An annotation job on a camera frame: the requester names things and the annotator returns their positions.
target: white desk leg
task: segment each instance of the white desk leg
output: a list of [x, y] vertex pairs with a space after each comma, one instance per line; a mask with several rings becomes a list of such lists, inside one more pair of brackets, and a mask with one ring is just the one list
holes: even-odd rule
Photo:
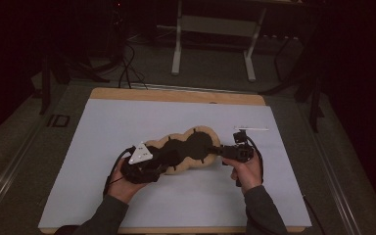
[[255, 49], [256, 41], [259, 38], [261, 24], [263, 23], [266, 8], [261, 9], [258, 22], [256, 23], [255, 31], [253, 32], [252, 43], [247, 51], [244, 51], [244, 62], [246, 64], [247, 77], [250, 82], [256, 81], [255, 70], [253, 69], [252, 55]]
[[182, 24], [182, 0], [178, 1], [178, 18], [176, 19], [176, 45], [173, 53], [172, 75], [179, 75], [179, 65], [181, 64], [181, 24]]

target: white paper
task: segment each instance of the white paper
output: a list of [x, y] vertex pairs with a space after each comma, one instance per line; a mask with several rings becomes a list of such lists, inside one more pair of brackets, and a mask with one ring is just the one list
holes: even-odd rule
[[[234, 145], [234, 126], [248, 130], [264, 162], [264, 183], [287, 226], [311, 226], [272, 111], [266, 106], [90, 99], [42, 214], [39, 228], [81, 224], [102, 202], [118, 155], [141, 141], [205, 125]], [[244, 198], [231, 167], [214, 164], [161, 176], [130, 202], [121, 227], [245, 226]]]

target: tan wooden board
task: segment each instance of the tan wooden board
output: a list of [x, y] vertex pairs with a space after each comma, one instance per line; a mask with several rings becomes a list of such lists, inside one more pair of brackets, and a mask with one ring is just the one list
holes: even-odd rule
[[227, 105], [265, 105], [264, 99], [260, 95], [119, 88], [95, 88], [90, 95], [90, 99], [168, 101]]

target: sleeve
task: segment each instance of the sleeve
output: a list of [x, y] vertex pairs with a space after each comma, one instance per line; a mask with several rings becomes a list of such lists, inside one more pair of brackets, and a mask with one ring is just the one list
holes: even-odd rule
[[252, 188], [244, 195], [246, 202], [246, 234], [288, 234], [273, 200], [264, 186]]
[[117, 235], [129, 205], [106, 195], [94, 215], [79, 226], [73, 235]]

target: white triangle marker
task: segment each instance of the white triangle marker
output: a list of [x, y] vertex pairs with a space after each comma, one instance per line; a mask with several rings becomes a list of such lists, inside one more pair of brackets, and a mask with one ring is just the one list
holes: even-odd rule
[[150, 160], [153, 157], [151, 152], [149, 152], [148, 148], [146, 148], [145, 144], [142, 142], [137, 147], [133, 155], [130, 157], [129, 164], [134, 165], [141, 162], [145, 162]]

